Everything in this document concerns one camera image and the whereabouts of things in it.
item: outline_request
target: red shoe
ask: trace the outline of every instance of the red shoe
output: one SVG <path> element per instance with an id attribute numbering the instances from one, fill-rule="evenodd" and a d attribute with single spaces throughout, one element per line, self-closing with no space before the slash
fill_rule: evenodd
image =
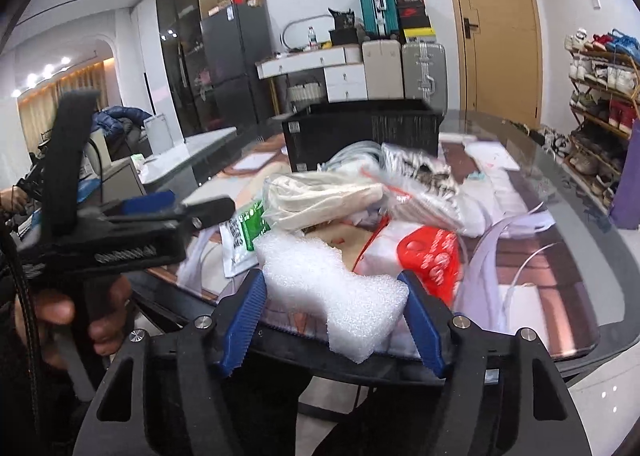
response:
<path id="1" fill-rule="evenodd" d="M 615 127 L 616 129 L 620 125 L 620 114 L 622 110 L 625 108 L 625 104 L 619 102 L 618 100 L 611 100 L 611 104 L 609 105 L 609 125 Z"/>
<path id="2" fill-rule="evenodd" d="M 626 104 L 623 104 L 623 106 L 624 109 L 620 112 L 620 131 L 631 134 L 631 129 L 633 129 L 638 115 L 632 106 Z"/>
<path id="3" fill-rule="evenodd" d="M 594 35 L 593 36 L 593 49 L 597 51 L 607 51 L 606 44 L 613 42 L 611 35 Z"/>

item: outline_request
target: gray suitcase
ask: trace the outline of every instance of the gray suitcase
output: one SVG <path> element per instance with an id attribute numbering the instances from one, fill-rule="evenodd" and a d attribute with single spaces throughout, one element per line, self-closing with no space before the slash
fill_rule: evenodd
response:
<path id="1" fill-rule="evenodd" d="M 408 42 L 402 46 L 404 97 L 427 102 L 447 114 L 447 60 L 444 46 L 436 42 Z"/>
<path id="2" fill-rule="evenodd" d="M 367 98 L 404 98 L 400 42 L 380 40 L 362 43 Z"/>

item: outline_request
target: water bottle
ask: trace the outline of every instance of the water bottle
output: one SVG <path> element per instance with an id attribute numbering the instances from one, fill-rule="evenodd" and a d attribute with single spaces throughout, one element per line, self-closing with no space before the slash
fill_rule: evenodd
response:
<path id="1" fill-rule="evenodd" d="M 316 38 L 316 32 L 313 26 L 309 26 L 309 46 L 312 50 L 318 49 L 318 38 Z"/>

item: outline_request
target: teal suitcase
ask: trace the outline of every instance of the teal suitcase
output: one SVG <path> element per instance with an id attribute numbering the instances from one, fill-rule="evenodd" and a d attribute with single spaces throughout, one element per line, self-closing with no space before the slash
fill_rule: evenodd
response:
<path id="1" fill-rule="evenodd" d="M 396 0 L 360 0 L 360 5 L 367 33 L 388 37 L 398 32 Z"/>

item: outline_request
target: white drawer cabinet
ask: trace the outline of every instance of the white drawer cabinet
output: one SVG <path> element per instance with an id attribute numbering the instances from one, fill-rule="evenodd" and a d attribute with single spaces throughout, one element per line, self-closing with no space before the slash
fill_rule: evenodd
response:
<path id="1" fill-rule="evenodd" d="M 367 100 L 367 84 L 343 84 L 326 86 L 329 102 L 347 102 L 349 100 Z"/>
<path id="2" fill-rule="evenodd" d="M 364 65 L 348 64 L 324 69 L 324 79 L 328 86 L 344 86 L 345 84 L 365 84 Z"/>
<path id="3" fill-rule="evenodd" d="M 315 70 L 362 62 L 362 51 L 359 46 L 336 46 L 325 50 L 308 51 L 274 58 L 256 64 L 259 78 L 270 78 L 280 74 L 296 71 Z"/>

